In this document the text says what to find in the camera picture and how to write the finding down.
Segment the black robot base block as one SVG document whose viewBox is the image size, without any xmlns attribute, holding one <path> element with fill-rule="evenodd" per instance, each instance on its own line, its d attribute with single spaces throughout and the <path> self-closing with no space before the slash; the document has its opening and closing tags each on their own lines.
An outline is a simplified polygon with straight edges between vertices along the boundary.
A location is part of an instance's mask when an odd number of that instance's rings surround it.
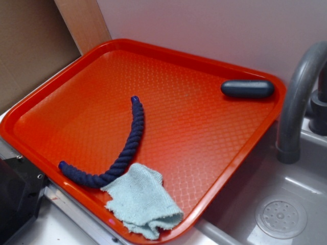
<svg viewBox="0 0 327 245">
<path fill-rule="evenodd" d="M 1 244 L 37 220 L 47 178 L 28 159 L 1 160 Z"/>
</svg>

